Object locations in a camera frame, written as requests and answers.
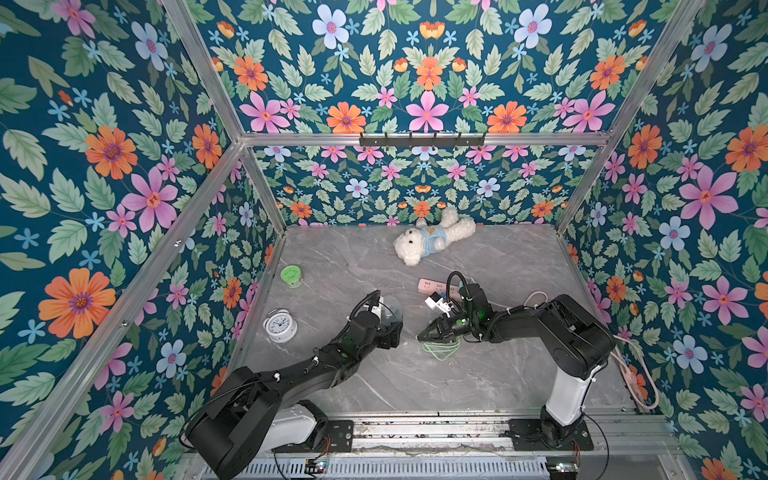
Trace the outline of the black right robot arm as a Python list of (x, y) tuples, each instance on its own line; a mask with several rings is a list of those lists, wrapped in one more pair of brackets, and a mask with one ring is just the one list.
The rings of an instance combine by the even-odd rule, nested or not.
[(539, 339), (557, 367), (540, 414), (541, 441), (555, 446), (582, 424), (589, 389), (607, 366), (615, 340), (575, 299), (563, 294), (539, 304), (496, 307), (479, 284), (454, 271), (445, 292), (433, 291), (425, 302), (439, 316), (417, 335), (424, 345), (456, 343), (465, 337), (490, 344)]

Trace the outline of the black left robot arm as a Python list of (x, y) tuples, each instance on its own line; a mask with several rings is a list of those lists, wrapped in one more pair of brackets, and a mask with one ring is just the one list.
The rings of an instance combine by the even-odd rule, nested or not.
[(310, 358), (255, 373), (240, 367), (187, 422), (184, 438), (219, 479), (233, 479), (264, 451), (328, 448), (327, 415), (308, 397), (353, 377), (376, 349), (400, 343), (400, 311), (375, 290), (350, 312), (341, 331)]

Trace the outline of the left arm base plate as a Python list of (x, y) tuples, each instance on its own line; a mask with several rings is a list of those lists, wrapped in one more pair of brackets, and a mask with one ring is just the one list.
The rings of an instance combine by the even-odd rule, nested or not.
[(312, 440), (313, 452), (317, 454), (351, 452), (354, 426), (351, 420), (329, 420), (318, 423)]

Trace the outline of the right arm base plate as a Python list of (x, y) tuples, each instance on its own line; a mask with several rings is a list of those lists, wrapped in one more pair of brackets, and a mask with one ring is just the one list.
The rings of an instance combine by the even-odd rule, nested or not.
[(594, 442), (583, 419), (562, 427), (541, 419), (511, 419), (505, 436), (516, 451), (593, 451)]

